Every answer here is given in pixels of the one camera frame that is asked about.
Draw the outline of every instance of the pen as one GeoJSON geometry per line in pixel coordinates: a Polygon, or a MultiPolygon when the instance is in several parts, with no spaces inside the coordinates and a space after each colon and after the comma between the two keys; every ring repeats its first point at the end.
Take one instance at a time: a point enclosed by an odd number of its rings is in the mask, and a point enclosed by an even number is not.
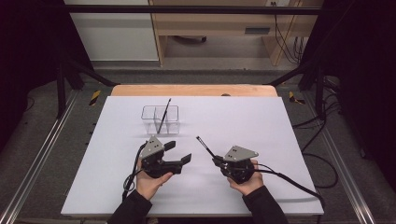
{"type": "Polygon", "coordinates": [[[163,119],[161,120],[160,128],[158,129],[157,133],[160,133],[161,127],[163,126],[163,121],[165,120],[166,113],[168,112],[168,106],[171,102],[172,98],[169,98],[168,104],[166,105],[165,112],[163,112],[163,119]]]}

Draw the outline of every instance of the wire mesh organizer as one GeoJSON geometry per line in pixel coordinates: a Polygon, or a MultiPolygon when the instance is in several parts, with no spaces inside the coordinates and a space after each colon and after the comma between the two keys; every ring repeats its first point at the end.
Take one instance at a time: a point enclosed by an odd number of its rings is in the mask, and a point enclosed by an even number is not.
{"type": "Polygon", "coordinates": [[[177,134],[180,122],[178,106],[145,105],[142,111],[142,120],[147,134],[177,134]]]}

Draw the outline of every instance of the white tabletop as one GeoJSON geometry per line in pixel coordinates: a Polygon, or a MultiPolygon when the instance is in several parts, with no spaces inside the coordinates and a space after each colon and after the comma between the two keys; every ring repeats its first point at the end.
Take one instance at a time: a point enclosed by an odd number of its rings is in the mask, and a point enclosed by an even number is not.
{"type": "MultiPolygon", "coordinates": [[[[149,140],[141,113],[145,105],[166,105],[169,97],[109,96],[96,124],[62,214],[72,217],[109,217],[121,203],[122,184],[132,172],[139,147],[149,140]]],[[[196,140],[199,135],[215,155],[224,156],[237,145],[259,152],[255,158],[276,172],[315,191],[279,97],[172,96],[179,108],[179,134],[159,135],[162,143],[176,141],[165,161],[192,153],[180,175],[174,175],[151,199],[149,216],[250,216],[241,194],[216,167],[196,140]]],[[[274,176],[263,174],[286,215],[321,215],[320,202],[274,176]]]]}

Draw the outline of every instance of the clear container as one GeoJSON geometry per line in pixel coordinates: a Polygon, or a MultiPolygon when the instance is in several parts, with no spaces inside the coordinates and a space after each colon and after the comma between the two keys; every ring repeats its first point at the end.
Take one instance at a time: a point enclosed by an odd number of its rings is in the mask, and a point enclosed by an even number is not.
{"type": "Polygon", "coordinates": [[[147,134],[175,134],[179,132],[178,106],[145,105],[142,111],[142,120],[147,134]]]}

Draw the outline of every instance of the black sleeve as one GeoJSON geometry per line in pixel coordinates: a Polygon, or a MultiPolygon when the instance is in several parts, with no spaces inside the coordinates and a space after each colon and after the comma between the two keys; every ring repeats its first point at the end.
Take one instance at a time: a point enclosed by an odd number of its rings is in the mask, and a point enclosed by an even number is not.
{"type": "Polygon", "coordinates": [[[151,206],[150,201],[134,190],[116,209],[107,224],[140,224],[151,206]]]}
{"type": "Polygon", "coordinates": [[[256,224],[289,223],[285,214],[275,201],[267,187],[255,189],[247,196],[242,196],[245,205],[253,215],[256,224]]]}

